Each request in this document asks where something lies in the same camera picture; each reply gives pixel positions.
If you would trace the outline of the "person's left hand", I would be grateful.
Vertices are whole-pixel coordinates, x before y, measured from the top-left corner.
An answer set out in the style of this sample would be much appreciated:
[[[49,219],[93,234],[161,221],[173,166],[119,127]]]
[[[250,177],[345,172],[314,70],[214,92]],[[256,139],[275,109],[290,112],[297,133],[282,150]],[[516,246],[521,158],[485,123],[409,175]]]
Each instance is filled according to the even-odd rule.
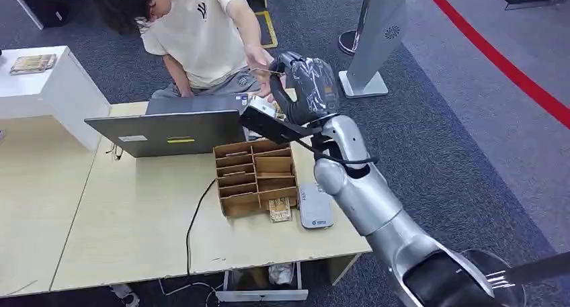
[[[246,61],[250,73],[259,83],[257,95],[265,98],[268,102],[273,102],[274,97],[270,89],[270,74],[266,72],[274,58],[261,46],[249,44],[245,47]]]

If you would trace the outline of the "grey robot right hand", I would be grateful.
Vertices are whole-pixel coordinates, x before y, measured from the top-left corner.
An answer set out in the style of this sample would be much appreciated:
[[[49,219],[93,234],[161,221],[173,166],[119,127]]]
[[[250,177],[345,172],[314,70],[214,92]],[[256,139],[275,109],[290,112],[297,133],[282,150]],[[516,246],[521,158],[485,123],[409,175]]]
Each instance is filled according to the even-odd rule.
[[[339,101],[335,75],[324,60],[283,52],[268,70],[272,95],[290,123],[303,126],[337,113]],[[294,101],[281,84],[281,74],[293,83]]]

